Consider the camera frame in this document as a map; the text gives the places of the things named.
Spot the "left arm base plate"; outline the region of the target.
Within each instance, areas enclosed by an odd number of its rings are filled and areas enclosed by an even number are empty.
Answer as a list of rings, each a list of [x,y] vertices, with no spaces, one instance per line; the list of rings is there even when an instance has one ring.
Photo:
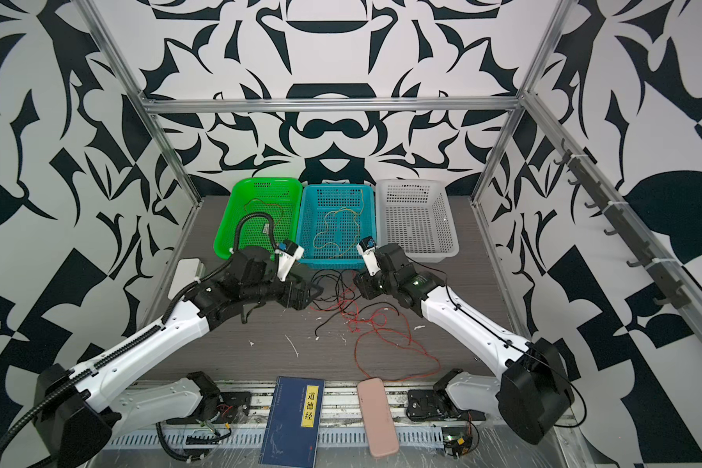
[[[237,423],[250,414],[252,394],[249,391],[222,392],[216,399],[201,403],[194,415],[167,419],[169,425],[197,424],[209,421],[212,424]]]

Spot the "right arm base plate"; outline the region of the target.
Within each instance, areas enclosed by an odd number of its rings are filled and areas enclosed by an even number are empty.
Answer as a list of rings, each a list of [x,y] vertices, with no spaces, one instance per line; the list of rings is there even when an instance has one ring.
[[[407,393],[406,417],[414,422],[434,420],[486,421],[481,411],[462,411],[444,392],[432,389],[413,389]]]

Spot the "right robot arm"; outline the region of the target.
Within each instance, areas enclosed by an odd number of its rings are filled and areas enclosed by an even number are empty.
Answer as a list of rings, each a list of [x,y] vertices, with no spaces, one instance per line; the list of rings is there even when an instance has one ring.
[[[453,370],[440,380],[456,409],[496,415],[532,445],[562,427],[562,417],[582,396],[554,344],[497,325],[454,291],[444,271],[410,259],[395,243],[380,246],[367,237],[356,250],[365,265],[354,280],[363,298],[392,296],[449,333],[491,371],[486,378]]]

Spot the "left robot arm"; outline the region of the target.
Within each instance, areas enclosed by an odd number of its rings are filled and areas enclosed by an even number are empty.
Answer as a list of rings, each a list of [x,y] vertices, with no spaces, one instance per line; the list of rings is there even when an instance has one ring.
[[[152,323],[70,369],[59,364],[37,379],[34,405],[0,438],[0,462],[9,444],[34,425],[49,454],[40,467],[78,467],[112,439],[170,418],[210,419],[220,395],[204,372],[128,398],[128,387],[188,343],[204,337],[233,317],[247,318],[246,305],[275,301],[302,310],[321,287],[294,270],[304,249],[277,242],[267,233],[268,249],[236,247],[229,259],[175,294],[165,313]]]

